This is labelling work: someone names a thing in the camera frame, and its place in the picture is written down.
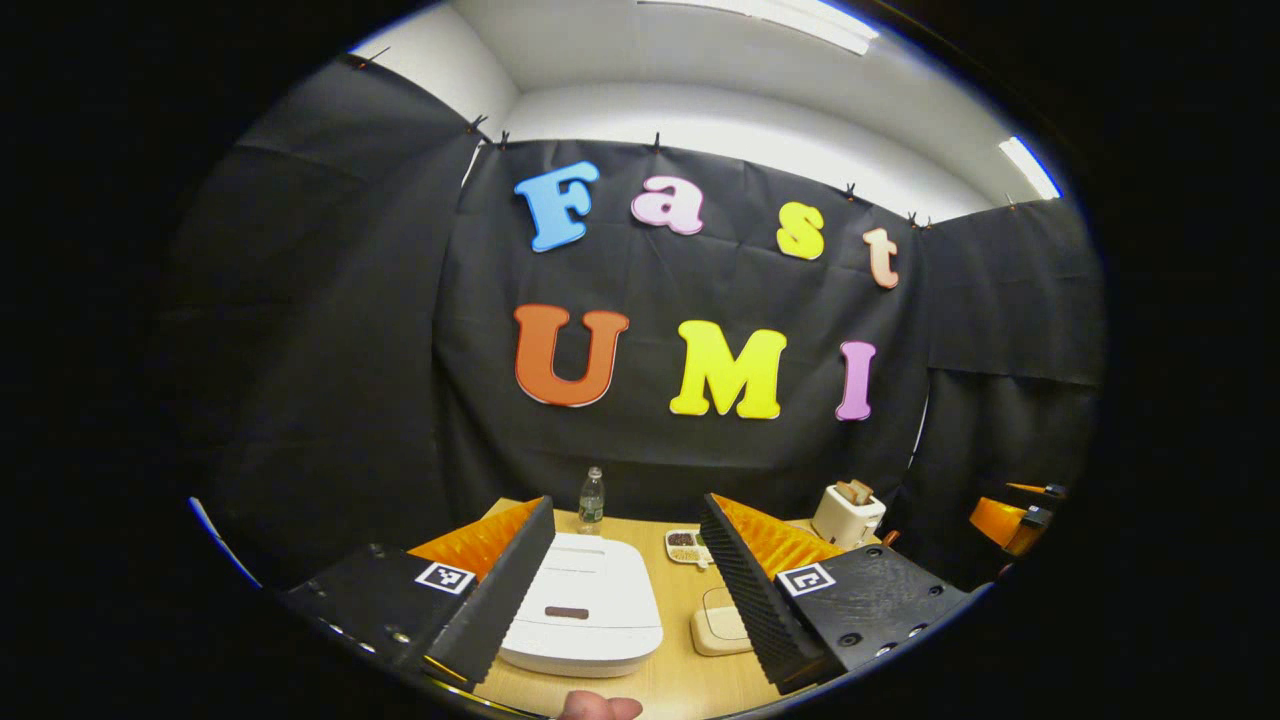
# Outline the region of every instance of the ceiling light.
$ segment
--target ceiling light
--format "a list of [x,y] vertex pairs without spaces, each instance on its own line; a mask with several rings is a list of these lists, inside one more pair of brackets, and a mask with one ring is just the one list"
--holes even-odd
[[1000,149],[1005,151],[1005,155],[1018,165],[1018,169],[1027,176],[1027,181],[1032,183],[1036,192],[1041,195],[1044,200],[1053,200],[1055,197],[1061,197],[1062,193],[1057,191],[1057,186],[1053,181],[1048,178],[1048,173],[1039,164],[1030,150],[1023,145],[1021,140],[1018,137],[1010,137],[1009,140],[1000,143]]
[[822,0],[637,0],[640,5],[689,5],[759,18],[865,55],[879,36],[861,20]]

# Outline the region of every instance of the yellow letter m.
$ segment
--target yellow letter m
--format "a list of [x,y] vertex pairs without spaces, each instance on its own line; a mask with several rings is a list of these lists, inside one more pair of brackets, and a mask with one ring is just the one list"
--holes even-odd
[[716,411],[721,415],[728,413],[740,392],[740,418],[772,420],[782,413],[778,406],[778,361],[782,348],[787,346],[786,336],[777,331],[755,331],[737,359],[733,359],[724,333],[716,323],[686,320],[680,324],[680,337],[685,338],[689,351],[684,384],[680,395],[671,401],[672,413],[705,415],[710,407],[703,395],[705,386],[710,386]]

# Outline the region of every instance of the black fabric backdrop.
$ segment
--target black fabric backdrop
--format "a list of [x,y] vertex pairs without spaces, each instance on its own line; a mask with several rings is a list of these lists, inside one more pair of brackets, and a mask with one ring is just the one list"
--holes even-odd
[[[590,160],[591,210],[581,240],[535,254],[520,181]],[[630,211],[652,176],[704,192],[701,232],[676,234]],[[815,260],[777,247],[778,209],[818,208],[826,250]],[[869,273],[861,234],[882,227],[897,242],[897,287]],[[442,370],[442,443],[463,515],[500,495],[549,493],[573,509],[590,465],[604,471],[605,512],[694,521],[698,498],[718,492],[778,516],[812,514],[822,488],[856,477],[891,496],[911,452],[925,397],[924,265],[918,232],[901,218],[836,190],[741,160],[643,145],[559,141],[481,150],[444,259],[435,351]],[[516,382],[526,302],[571,314],[557,343],[557,374],[581,377],[590,310],[627,315],[613,384],[585,407],[543,405]],[[787,337],[778,370],[781,415],[675,415],[686,345],[684,320],[717,323],[732,352],[760,328]],[[845,386],[840,345],[876,346],[863,421],[835,416]]]
[[431,450],[431,315],[479,137],[349,59],[297,86],[201,188],[151,377],[177,482],[268,585],[453,521]]
[[[965,584],[993,557],[966,524],[975,493],[1070,484],[1102,348],[1096,260],[1065,204],[920,229],[741,160],[586,141],[483,145],[460,197],[477,140],[421,88],[340,60],[196,200],[152,375],[182,429],[179,482],[264,583],[297,583],[361,542],[416,544],[499,496],[573,509],[600,465],[607,514],[668,521],[692,521],[704,492],[808,516],[826,484],[858,478],[890,503],[909,557]],[[580,160],[602,173],[586,236],[536,254],[513,188]],[[659,174],[701,188],[700,233],[631,217]],[[815,260],[777,247],[788,201],[823,214]],[[869,273],[873,228],[897,243],[892,290]],[[630,318],[598,402],[549,406],[518,387],[513,313],[527,302],[570,311],[566,379],[585,369],[585,313]],[[787,337],[777,419],[671,413],[677,327],[692,319],[735,354],[756,329]],[[877,348],[861,421],[835,416],[846,341]]]
[[922,247],[929,404],[883,529],[972,589],[1012,560],[969,523],[978,500],[1005,483],[1070,491],[1080,478],[1105,365],[1102,266],[1060,200],[940,223]]

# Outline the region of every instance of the letter f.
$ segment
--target letter f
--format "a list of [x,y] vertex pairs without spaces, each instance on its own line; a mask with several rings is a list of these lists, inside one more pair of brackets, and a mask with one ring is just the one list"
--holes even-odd
[[516,193],[529,201],[529,211],[534,215],[534,252],[545,252],[553,247],[567,245],[586,234],[586,224],[568,217],[573,209],[581,218],[591,211],[591,195],[579,181],[595,182],[600,170],[582,160],[572,165],[552,170],[541,176],[521,181]]

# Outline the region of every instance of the orange object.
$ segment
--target orange object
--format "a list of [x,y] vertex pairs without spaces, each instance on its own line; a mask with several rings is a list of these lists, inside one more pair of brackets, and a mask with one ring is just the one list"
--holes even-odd
[[712,498],[716,500],[733,529],[741,536],[769,580],[773,580],[773,577],[783,570],[819,562],[845,552],[817,536],[791,527],[754,507],[748,507],[716,493],[712,493]]
[[476,574],[476,583],[484,580],[493,570],[494,562],[507,550],[507,544],[525,525],[534,507],[544,498],[530,500],[497,515],[463,525],[452,533],[443,534],[431,542],[408,551],[424,560],[443,562]]
[[556,336],[568,324],[568,310],[552,305],[516,307],[520,340],[516,342],[516,382],[530,397],[548,405],[581,407],[604,396],[613,382],[613,357],[618,334],[631,320],[618,313],[593,310],[582,316],[591,331],[586,373],[577,380],[556,375]]
[[978,500],[978,506],[969,515],[969,521],[996,544],[1007,547],[1014,536],[1018,534],[1018,527],[1025,515],[1027,511],[1021,507],[983,497]]

